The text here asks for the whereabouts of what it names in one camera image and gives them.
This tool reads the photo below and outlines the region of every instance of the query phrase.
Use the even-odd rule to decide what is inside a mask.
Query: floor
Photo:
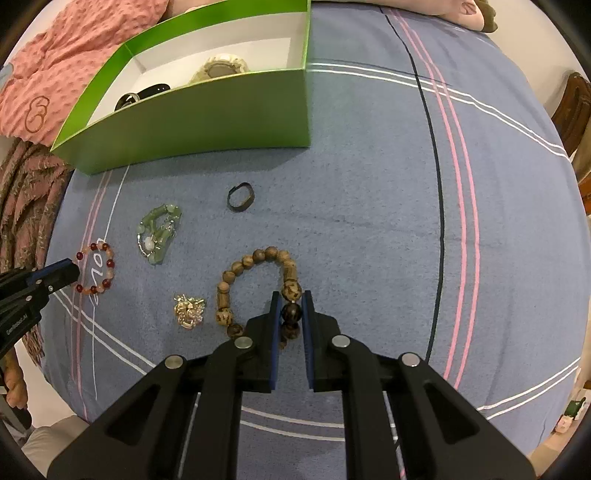
[[[491,4],[497,10],[499,24],[499,30],[491,34],[491,38],[519,65],[537,98],[551,115],[563,94],[568,75],[574,70],[582,73],[578,61],[550,20],[529,0],[491,0]],[[586,362],[578,382],[591,378],[591,323],[587,340],[583,355]],[[20,342],[17,352],[28,385],[34,426],[51,425],[72,415],[71,409],[45,382]],[[537,471],[550,464],[566,440],[566,437],[549,439],[532,454]]]

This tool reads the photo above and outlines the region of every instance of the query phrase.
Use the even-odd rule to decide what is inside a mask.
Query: textured pink fabric
[[[12,60],[0,135],[50,147],[70,110],[123,42],[155,25],[168,0],[72,0]]]

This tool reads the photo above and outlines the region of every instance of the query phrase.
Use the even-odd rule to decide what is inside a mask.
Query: box
[[[308,147],[310,0],[223,0],[120,46],[63,124],[51,151],[93,174],[157,158],[236,148]],[[249,72],[189,84],[211,56]],[[118,111],[118,99],[171,89]]]

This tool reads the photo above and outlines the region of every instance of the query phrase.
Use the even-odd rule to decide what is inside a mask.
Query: red bead bracelet
[[[115,278],[115,261],[113,260],[115,253],[113,249],[107,242],[100,241],[97,244],[91,243],[88,247],[84,247],[82,252],[78,252],[76,254],[76,258],[80,261],[84,258],[85,255],[90,253],[91,251],[98,251],[102,250],[107,255],[107,273],[106,278],[100,283],[100,285],[92,285],[90,288],[85,288],[83,285],[78,284],[76,285],[76,291],[78,293],[82,293],[83,295],[94,295],[97,293],[104,293],[105,290],[108,290],[111,287],[111,283],[113,278]]]

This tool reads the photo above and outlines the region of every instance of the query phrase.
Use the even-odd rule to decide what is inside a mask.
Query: metal screw
[[[339,348],[347,348],[351,344],[351,339],[345,335],[336,335],[331,341]]]
[[[253,343],[254,342],[250,337],[238,337],[236,340],[234,340],[234,345],[240,350],[246,350],[247,348],[252,347]]]
[[[175,370],[179,367],[183,366],[183,357],[182,356],[178,356],[178,355],[171,355],[169,357],[167,357],[167,359],[164,361],[164,365],[166,365],[166,368],[170,369],[170,370]]]
[[[416,353],[405,353],[402,356],[402,363],[407,367],[416,367],[421,363],[421,359]]]

